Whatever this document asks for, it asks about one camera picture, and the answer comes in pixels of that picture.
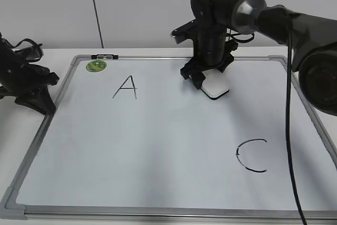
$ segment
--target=whiteboard surface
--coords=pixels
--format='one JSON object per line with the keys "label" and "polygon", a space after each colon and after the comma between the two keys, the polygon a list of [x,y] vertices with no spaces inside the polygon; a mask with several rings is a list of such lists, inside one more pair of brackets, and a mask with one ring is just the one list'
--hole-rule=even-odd
{"label": "whiteboard surface", "polygon": [[[20,188],[17,203],[52,206],[295,210],[284,139],[285,70],[235,61],[231,90],[210,100],[185,60],[82,61]],[[137,87],[114,93],[132,75]],[[337,210],[337,172],[293,89],[291,140],[304,210]],[[264,138],[240,148],[252,138]]]}

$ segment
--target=green sticker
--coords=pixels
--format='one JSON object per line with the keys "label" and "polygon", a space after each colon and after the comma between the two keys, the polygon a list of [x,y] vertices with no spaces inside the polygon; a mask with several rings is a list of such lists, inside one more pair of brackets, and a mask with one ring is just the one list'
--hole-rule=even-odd
{"label": "green sticker", "polygon": [[106,68],[106,62],[102,60],[96,60],[89,62],[86,66],[86,70],[90,72],[100,72]]}

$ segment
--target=white wall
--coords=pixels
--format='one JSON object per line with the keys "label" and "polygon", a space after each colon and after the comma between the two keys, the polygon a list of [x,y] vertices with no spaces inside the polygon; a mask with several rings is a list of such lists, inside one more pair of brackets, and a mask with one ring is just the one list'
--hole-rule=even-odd
{"label": "white wall", "polygon": [[[336,0],[266,0],[337,19]],[[193,19],[190,0],[96,0],[105,47],[173,47],[171,30]],[[92,0],[0,0],[0,31],[15,43],[31,37],[45,47],[100,47]],[[276,45],[257,36],[246,46]]]}
{"label": "white wall", "polygon": [[12,44],[28,37],[45,48],[100,47],[92,0],[0,0],[0,32]]}

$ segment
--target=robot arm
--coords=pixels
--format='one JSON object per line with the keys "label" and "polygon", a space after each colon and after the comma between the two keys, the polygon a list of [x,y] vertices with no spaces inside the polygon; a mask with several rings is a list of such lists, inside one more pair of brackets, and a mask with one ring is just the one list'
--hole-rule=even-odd
{"label": "robot arm", "polygon": [[172,36],[180,43],[193,40],[194,56],[181,69],[197,89],[205,79],[201,71],[224,71],[238,40],[225,43],[227,29],[239,34],[259,32],[279,44],[288,44],[292,33],[292,70],[299,72],[305,97],[317,109],[337,115],[337,21],[296,13],[265,0],[191,0],[195,20],[177,28]]}

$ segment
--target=table surface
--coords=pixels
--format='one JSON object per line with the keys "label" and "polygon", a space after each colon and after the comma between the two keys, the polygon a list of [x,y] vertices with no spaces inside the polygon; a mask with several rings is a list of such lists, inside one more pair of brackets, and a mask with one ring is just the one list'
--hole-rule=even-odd
{"label": "table surface", "polygon": [[[286,47],[242,47],[233,53],[239,56],[267,56],[286,55]],[[51,97],[54,98],[62,80],[75,55],[79,54],[118,54],[125,56],[191,56],[191,48],[123,48],[123,49],[58,49],[44,50],[44,57],[40,65],[49,67],[56,72],[60,81],[56,86],[49,88]],[[10,185],[35,133],[38,129],[42,115],[24,107],[13,106],[14,100],[6,98],[0,101],[0,195],[3,196]],[[323,124],[335,144],[337,144],[337,129],[334,128],[337,118],[318,112]],[[126,221],[62,221],[62,220],[0,220],[0,224],[136,224],[139,222]]]}

